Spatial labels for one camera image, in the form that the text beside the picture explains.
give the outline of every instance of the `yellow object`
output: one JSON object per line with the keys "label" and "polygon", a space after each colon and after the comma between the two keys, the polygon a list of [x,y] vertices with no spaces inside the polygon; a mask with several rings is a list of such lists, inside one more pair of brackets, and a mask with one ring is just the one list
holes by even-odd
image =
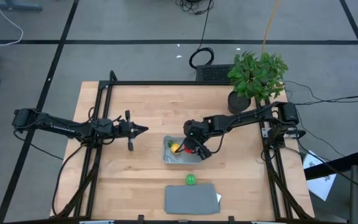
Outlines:
{"label": "yellow object", "polygon": [[171,152],[172,153],[177,153],[176,151],[180,148],[180,145],[178,143],[173,143],[171,145]]}
{"label": "yellow object", "polygon": [[267,34],[269,33],[270,26],[272,25],[273,17],[274,17],[274,14],[276,13],[277,6],[278,6],[278,0],[276,0],[276,3],[274,4],[274,8],[273,8],[272,15],[270,15],[270,19],[269,19],[268,24],[267,24],[267,28],[266,28],[266,32],[265,32],[265,37],[264,37],[264,42],[263,42],[263,44],[262,44],[262,53],[263,53],[264,50],[265,50],[265,43],[266,43],[266,39],[267,39]]}

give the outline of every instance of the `white paper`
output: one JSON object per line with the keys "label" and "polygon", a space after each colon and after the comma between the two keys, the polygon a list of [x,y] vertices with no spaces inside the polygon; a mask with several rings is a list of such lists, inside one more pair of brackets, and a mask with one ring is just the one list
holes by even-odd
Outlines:
{"label": "white paper", "polygon": [[218,199],[218,203],[221,201],[221,197],[222,197],[222,195],[216,193],[216,198]]}
{"label": "white paper", "polygon": [[[303,159],[303,169],[322,164],[322,162],[316,159],[314,156],[307,154],[306,157]],[[336,174],[331,174],[326,177],[320,177],[314,180],[308,180],[308,188],[309,190],[317,195],[322,200],[327,200],[328,193],[333,186]]]}

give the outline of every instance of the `potted plant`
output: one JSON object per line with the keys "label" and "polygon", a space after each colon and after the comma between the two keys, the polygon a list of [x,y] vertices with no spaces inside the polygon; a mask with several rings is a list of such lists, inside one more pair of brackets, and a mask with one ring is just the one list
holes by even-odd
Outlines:
{"label": "potted plant", "polygon": [[234,66],[228,73],[233,91],[227,99],[229,111],[238,114],[247,109],[250,99],[255,97],[257,102],[268,100],[274,93],[274,98],[284,90],[279,82],[284,72],[288,70],[281,56],[269,55],[264,52],[260,58],[255,53],[244,52],[234,57]]}

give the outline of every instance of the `black plant pot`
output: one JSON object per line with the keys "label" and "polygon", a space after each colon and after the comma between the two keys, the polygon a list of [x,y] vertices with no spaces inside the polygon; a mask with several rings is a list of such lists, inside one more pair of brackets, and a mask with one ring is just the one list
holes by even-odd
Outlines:
{"label": "black plant pot", "polygon": [[245,96],[237,96],[235,91],[232,91],[227,98],[227,108],[232,114],[239,114],[241,111],[246,110],[251,104],[251,99]]}

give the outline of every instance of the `white cable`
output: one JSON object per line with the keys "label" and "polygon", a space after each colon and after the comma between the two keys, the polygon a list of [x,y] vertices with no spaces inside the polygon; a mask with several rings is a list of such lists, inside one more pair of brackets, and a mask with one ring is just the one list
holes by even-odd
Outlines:
{"label": "white cable", "polygon": [[22,30],[22,28],[20,28],[20,27],[19,27],[18,25],[16,25],[14,22],[12,22],[10,19],[8,19],[8,18],[4,15],[4,13],[1,11],[1,9],[0,9],[0,13],[2,14],[2,16],[3,16],[7,21],[9,21],[12,25],[16,26],[16,27],[22,32],[22,34],[21,34],[19,40],[13,41],[13,42],[10,42],[10,43],[7,43],[7,44],[0,44],[0,46],[8,46],[8,45],[11,45],[11,44],[19,43],[19,42],[22,40],[22,38],[23,38],[24,31]]}

